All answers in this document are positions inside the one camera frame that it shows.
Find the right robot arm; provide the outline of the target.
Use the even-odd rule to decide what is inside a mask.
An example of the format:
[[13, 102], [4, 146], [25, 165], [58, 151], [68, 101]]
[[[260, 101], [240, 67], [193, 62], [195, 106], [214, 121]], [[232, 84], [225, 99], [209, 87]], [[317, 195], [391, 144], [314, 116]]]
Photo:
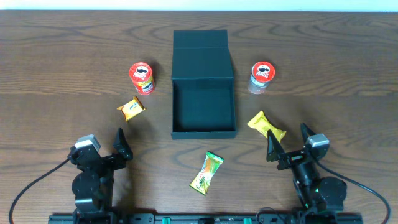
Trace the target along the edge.
[[290, 169], [293, 183], [303, 208], [285, 218], [286, 223], [337, 223], [336, 214], [343, 210], [347, 195], [347, 184], [336, 177], [321, 177], [316, 163], [330, 147], [324, 134], [313, 132], [306, 124], [300, 125], [303, 148], [285, 152], [269, 130], [267, 132], [267, 161], [277, 161], [277, 169]]

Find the red Pringles can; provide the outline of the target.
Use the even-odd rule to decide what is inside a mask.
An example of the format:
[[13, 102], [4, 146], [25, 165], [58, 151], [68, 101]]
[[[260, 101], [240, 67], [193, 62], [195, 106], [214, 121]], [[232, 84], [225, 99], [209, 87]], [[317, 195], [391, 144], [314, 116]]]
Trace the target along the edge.
[[155, 90], [152, 68], [145, 62], [137, 62], [129, 69], [129, 76], [138, 94], [150, 95]]

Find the silver-sided Pringles can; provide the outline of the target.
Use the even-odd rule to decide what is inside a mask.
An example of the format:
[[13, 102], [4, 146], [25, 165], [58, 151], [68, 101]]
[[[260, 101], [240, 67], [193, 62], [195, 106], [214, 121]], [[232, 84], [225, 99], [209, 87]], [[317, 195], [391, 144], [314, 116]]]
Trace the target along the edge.
[[274, 66], [265, 61], [257, 62], [252, 66], [248, 82], [248, 90], [253, 94], [262, 94], [275, 77]]

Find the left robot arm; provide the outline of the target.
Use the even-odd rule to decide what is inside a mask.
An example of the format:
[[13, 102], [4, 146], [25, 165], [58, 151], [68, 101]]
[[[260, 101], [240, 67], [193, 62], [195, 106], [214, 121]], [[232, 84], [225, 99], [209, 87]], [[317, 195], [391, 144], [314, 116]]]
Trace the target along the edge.
[[83, 136], [71, 147], [68, 159], [81, 170], [72, 182], [76, 210], [73, 223], [121, 223], [123, 215], [112, 206], [114, 171], [126, 167], [133, 153], [124, 132], [116, 132], [116, 152], [102, 157], [100, 144], [92, 134]]

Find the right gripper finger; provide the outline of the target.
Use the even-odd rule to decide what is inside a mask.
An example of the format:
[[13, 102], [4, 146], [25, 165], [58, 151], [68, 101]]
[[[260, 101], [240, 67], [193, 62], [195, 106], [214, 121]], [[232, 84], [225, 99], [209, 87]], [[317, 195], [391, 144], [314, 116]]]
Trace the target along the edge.
[[280, 142], [275, 137], [274, 133], [271, 130], [267, 132], [268, 137], [268, 147], [267, 147], [267, 157], [279, 157], [284, 153]]
[[308, 137], [316, 135], [305, 123], [300, 124], [303, 142], [306, 142]]

